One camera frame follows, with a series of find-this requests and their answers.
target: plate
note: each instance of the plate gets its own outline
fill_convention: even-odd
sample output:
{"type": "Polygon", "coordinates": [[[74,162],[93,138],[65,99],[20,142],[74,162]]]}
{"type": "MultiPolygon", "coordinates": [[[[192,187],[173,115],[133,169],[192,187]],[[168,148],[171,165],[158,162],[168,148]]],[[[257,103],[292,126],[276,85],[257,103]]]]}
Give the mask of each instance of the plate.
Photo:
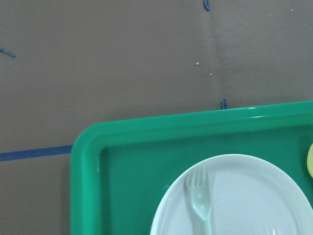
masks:
{"type": "Polygon", "coordinates": [[[210,169],[213,234],[312,234],[312,207],[290,176],[260,158],[227,154],[193,165],[172,183],[156,210],[150,235],[193,234],[184,182],[192,168],[204,164],[210,169]]]}

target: blue tape line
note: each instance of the blue tape line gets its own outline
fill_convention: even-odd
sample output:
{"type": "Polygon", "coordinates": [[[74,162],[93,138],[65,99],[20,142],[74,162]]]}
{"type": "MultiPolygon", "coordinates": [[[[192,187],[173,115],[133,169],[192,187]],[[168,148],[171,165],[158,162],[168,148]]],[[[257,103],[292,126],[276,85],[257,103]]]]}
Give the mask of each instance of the blue tape line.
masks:
{"type": "Polygon", "coordinates": [[[210,3],[209,3],[209,0],[203,0],[203,3],[204,3],[204,7],[207,11],[210,11],[211,10],[211,7],[210,7],[210,3]]]}
{"type": "Polygon", "coordinates": [[[222,109],[228,109],[226,104],[226,99],[222,100],[222,109]]]}
{"type": "Polygon", "coordinates": [[[1,48],[1,47],[0,47],[0,52],[3,52],[3,53],[5,53],[5,54],[7,54],[7,55],[9,55],[9,56],[11,56],[11,57],[14,57],[14,58],[15,58],[15,54],[13,54],[13,53],[11,53],[11,52],[7,51],[7,50],[6,50],[6,49],[4,49],[4,48],[1,48]]]}
{"type": "Polygon", "coordinates": [[[0,153],[0,162],[68,154],[71,152],[72,147],[73,145],[66,145],[52,148],[39,148],[17,152],[0,153]]]}

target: fork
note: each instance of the fork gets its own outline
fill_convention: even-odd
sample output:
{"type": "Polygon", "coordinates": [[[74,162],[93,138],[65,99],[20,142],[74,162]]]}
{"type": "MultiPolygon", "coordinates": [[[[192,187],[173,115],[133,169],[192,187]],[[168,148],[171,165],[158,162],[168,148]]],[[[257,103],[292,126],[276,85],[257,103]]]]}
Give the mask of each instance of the fork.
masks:
{"type": "Polygon", "coordinates": [[[212,235],[211,190],[207,165],[196,166],[185,178],[185,196],[195,235],[212,235]]]}

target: yellow object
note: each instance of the yellow object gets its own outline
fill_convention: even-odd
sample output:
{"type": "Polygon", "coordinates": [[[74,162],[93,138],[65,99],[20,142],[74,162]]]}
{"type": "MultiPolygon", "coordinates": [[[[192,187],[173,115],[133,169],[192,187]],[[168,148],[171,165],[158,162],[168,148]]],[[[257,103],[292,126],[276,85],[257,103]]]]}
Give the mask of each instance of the yellow object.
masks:
{"type": "Polygon", "coordinates": [[[311,145],[309,152],[308,152],[307,166],[308,166],[308,171],[311,177],[313,178],[313,144],[311,145]]]}

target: blue tape strip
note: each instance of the blue tape strip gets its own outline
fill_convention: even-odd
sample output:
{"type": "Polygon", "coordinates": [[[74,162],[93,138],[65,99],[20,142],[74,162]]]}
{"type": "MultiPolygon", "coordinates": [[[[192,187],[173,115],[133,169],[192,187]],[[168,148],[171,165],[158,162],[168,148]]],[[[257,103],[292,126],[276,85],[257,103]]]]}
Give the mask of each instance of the blue tape strip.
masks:
{"type": "Polygon", "coordinates": [[[9,52],[8,50],[6,50],[6,49],[4,49],[4,48],[1,48],[1,47],[0,47],[0,52],[3,52],[3,53],[5,53],[5,54],[7,54],[7,55],[9,55],[9,56],[11,56],[11,57],[13,57],[13,58],[15,58],[15,54],[9,52]]]}
{"type": "Polygon", "coordinates": [[[72,147],[73,145],[66,145],[52,148],[39,148],[25,151],[0,153],[0,162],[68,154],[71,152],[72,147]]]}
{"type": "Polygon", "coordinates": [[[210,3],[209,3],[209,0],[203,0],[203,3],[204,3],[204,7],[207,11],[210,11],[211,10],[211,7],[210,7],[210,3]]]}
{"type": "Polygon", "coordinates": [[[222,109],[228,109],[226,104],[226,99],[222,100],[222,109]]]}

